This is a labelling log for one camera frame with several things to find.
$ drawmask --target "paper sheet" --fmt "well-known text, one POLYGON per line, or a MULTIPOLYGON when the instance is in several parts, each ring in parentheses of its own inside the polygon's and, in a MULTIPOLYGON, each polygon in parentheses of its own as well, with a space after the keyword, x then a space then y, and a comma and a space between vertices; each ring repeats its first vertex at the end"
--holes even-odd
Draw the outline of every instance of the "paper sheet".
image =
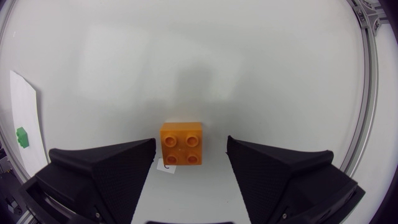
POLYGON ((164 172, 168 172, 168 173, 174 174, 175 168, 176 168, 176 167, 177 167, 177 166, 173 166, 173 165, 164 165, 164 163, 163 163, 163 158, 160 158, 160 159, 157 161, 157 167, 156 167, 156 169, 157 169, 157 170, 160 170, 160 171, 164 171, 164 172))
POLYGON ((14 131, 23 127, 27 133, 29 146, 25 149, 19 144, 18 146, 25 170, 32 177, 47 165, 37 117, 36 91, 24 78, 13 71, 10 71, 10 85, 14 131))

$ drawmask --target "orange lego brick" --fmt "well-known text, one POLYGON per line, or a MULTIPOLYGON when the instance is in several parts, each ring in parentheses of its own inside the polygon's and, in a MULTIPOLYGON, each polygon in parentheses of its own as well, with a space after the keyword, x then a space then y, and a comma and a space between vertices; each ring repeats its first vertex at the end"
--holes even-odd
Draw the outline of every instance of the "orange lego brick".
POLYGON ((164 123, 160 141, 165 165, 201 165, 200 122, 164 123))

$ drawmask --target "lego stud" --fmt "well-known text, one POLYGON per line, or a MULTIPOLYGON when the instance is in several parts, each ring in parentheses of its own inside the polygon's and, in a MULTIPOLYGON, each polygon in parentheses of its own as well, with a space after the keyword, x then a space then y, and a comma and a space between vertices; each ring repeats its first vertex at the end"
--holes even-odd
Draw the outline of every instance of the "lego stud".
POLYGON ((174 147, 177 144, 177 139, 174 136, 167 136, 164 139, 164 144, 167 147, 174 147))
POLYGON ((177 158, 175 156, 167 156, 166 157, 166 161, 167 161, 168 164, 174 165, 174 164, 177 163, 178 160, 177 160, 177 158))
POLYGON ((189 147, 195 147, 199 144, 199 139, 195 135, 189 135, 186 140, 186 144, 189 147))
POLYGON ((198 160, 198 157, 197 157, 197 156, 189 155, 187 161, 188 161, 188 163, 189 163, 190 165, 193 165, 193 164, 198 163, 199 160, 198 160))

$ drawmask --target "lego brick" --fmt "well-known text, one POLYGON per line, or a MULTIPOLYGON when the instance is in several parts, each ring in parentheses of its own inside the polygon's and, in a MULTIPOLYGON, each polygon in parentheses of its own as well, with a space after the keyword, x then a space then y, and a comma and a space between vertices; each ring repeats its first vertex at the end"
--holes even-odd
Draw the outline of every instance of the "lego brick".
POLYGON ((160 141, 165 165, 201 165, 200 122, 164 123, 160 141))
POLYGON ((17 129, 17 141, 21 147, 26 148, 29 146, 29 141, 27 139, 27 133, 23 127, 17 129))

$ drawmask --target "metal frame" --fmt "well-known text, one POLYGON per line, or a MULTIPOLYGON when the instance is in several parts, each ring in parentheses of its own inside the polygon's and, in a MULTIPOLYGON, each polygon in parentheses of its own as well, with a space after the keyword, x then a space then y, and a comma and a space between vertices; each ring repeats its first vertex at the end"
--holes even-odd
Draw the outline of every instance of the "metal frame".
POLYGON ((347 155, 340 167, 350 177, 354 176, 371 134, 374 115, 376 112, 377 88, 379 70, 377 64, 377 50, 374 36, 381 23, 386 23, 384 11, 380 4, 374 6, 365 0, 347 0, 353 8, 361 27, 365 73, 361 110, 353 140, 348 148, 347 155))

